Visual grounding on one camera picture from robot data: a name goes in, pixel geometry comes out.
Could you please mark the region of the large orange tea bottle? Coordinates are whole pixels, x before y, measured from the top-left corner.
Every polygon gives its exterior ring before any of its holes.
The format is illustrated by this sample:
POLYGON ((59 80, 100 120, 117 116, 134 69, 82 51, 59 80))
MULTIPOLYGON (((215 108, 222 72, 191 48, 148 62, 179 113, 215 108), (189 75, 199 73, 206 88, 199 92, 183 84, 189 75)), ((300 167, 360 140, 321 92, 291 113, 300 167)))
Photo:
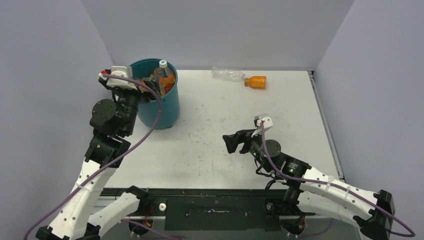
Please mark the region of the large orange tea bottle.
POLYGON ((166 60, 160 60, 158 67, 153 72, 154 79, 157 80, 159 93, 163 97, 174 87, 176 76, 166 60))

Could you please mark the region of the orange juice bottle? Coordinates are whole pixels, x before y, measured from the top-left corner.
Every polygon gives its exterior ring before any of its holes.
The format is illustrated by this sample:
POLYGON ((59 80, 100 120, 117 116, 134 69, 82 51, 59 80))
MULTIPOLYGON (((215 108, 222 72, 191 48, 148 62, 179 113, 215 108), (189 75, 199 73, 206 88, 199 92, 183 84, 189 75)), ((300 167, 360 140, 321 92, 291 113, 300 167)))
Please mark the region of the orange juice bottle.
POLYGON ((253 89, 265 89, 267 86, 266 76, 251 76, 244 79, 244 85, 253 89))

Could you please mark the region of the clear crushed bottle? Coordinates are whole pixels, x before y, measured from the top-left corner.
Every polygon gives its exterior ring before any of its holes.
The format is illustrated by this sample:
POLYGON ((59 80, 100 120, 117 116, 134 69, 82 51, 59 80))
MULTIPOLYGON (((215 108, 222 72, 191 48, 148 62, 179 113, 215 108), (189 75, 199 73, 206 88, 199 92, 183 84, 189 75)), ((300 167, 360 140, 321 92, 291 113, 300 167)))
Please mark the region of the clear crushed bottle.
POLYGON ((230 82, 243 82, 245 79, 245 74, 242 71, 225 67, 214 66, 211 70, 211 75, 215 79, 230 82))

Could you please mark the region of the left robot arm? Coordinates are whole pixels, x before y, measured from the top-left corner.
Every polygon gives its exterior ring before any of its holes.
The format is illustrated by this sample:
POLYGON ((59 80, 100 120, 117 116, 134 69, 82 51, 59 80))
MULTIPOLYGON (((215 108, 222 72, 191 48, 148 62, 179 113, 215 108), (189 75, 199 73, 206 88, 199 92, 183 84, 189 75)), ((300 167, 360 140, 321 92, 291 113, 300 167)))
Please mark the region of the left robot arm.
POLYGON ((148 191, 131 186, 117 200, 97 213, 93 209, 106 183, 123 158, 135 149, 126 141, 133 133, 138 107, 146 100, 145 91, 156 92, 141 79, 107 74, 99 82, 112 92, 92 108, 90 125, 93 138, 84 155, 82 167, 69 196, 53 209, 56 217, 40 227, 38 240, 99 240, 121 219, 149 210, 148 191))

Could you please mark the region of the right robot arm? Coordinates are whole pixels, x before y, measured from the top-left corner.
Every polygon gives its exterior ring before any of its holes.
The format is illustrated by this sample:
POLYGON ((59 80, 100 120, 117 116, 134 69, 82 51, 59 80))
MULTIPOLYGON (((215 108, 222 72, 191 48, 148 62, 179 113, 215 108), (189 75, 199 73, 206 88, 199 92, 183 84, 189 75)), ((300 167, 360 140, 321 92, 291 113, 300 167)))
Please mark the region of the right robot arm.
POLYGON ((364 190, 319 171, 308 163, 283 153, 280 143, 263 140, 254 130, 239 130, 222 137, 229 154, 242 145, 240 154, 251 154, 272 183, 288 187, 283 209, 289 214, 311 213, 348 223, 372 240, 388 240, 395 212, 390 192, 364 190))

